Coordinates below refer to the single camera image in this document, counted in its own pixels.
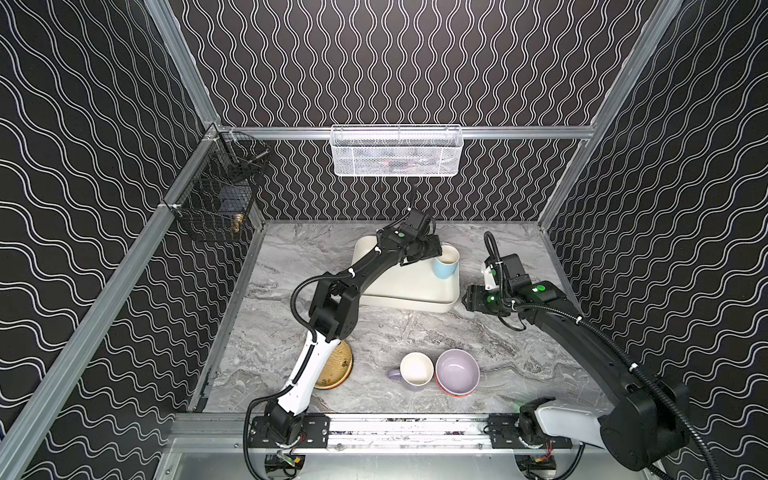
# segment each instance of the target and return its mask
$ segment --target wire basket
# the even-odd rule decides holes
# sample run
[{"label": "wire basket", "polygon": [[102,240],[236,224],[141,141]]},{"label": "wire basket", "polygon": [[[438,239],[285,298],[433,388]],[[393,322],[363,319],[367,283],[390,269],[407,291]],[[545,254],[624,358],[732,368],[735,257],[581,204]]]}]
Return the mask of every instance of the wire basket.
[{"label": "wire basket", "polygon": [[241,240],[244,232],[252,230],[248,213],[257,170],[260,172],[244,159],[214,147],[187,186],[184,202],[173,209],[184,231],[201,242]]},{"label": "wire basket", "polygon": [[333,171],[341,177],[453,177],[459,125],[333,125]]}]

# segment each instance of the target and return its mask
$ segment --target white mug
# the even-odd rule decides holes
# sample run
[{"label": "white mug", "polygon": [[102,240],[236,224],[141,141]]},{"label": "white mug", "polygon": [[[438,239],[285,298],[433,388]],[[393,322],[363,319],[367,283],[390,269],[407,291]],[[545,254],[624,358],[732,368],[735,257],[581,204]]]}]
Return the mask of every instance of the white mug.
[{"label": "white mug", "polygon": [[400,361],[400,368],[389,370],[390,380],[402,380],[408,389],[418,392],[432,380],[435,366],[428,356],[421,352],[411,352]]}]

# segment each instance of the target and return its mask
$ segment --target white tray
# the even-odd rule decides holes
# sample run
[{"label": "white tray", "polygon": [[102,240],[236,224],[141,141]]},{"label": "white tray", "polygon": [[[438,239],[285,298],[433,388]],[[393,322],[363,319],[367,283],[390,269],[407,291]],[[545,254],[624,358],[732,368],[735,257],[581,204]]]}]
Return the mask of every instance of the white tray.
[{"label": "white tray", "polygon": [[[352,263],[376,246],[376,236],[357,240]],[[360,297],[360,305],[391,306],[406,310],[445,313],[458,302],[458,268],[449,278],[432,272],[430,258],[411,265],[395,265],[371,283]]]}]

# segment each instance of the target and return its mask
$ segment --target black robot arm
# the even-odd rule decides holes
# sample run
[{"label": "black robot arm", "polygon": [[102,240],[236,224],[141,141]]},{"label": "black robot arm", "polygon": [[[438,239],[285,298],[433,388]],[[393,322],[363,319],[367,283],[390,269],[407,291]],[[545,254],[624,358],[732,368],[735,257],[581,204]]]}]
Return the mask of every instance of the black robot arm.
[{"label": "black robot arm", "polygon": [[[339,342],[354,330],[360,296],[368,285],[395,265],[442,254],[434,220],[409,208],[406,215],[376,232],[376,246],[350,268],[320,276],[312,303],[304,349],[291,373],[286,393],[269,401],[265,415],[272,438],[289,445],[299,437],[312,388]],[[292,303],[298,295],[292,295]]]},{"label": "black robot arm", "polygon": [[[560,289],[547,281],[532,283],[518,256],[500,257],[492,238],[486,240],[490,253],[486,272],[491,272],[486,278],[490,280],[467,289],[462,298],[466,309],[500,317],[517,313],[521,320],[536,325],[584,367],[614,404],[610,412],[588,412],[551,398],[539,399],[521,408],[523,438],[527,436],[531,443],[555,434],[580,439],[605,447],[622,465],[636,471],[685,446],[690,432],[673,408],[687,415],[688,388],[683,383],[650,380],[671,400],[671,409],[631,372],[633,364],[627,365],[626,354],[620,356],[610,339],[587,328],[588,321]],[[594,421],[586,422],[585,415],[593,415]]]}]

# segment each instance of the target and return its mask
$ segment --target white wire basket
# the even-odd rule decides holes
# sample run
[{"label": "white wire basket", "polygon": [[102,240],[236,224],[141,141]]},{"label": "white wire basket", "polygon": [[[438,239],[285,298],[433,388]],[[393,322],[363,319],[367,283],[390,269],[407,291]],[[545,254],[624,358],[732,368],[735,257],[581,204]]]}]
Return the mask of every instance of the white wire basket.
[{"label": "white wire basket", "polygon": [[340,177],[453,177],[460,125],[333,125],[333,171]]}]

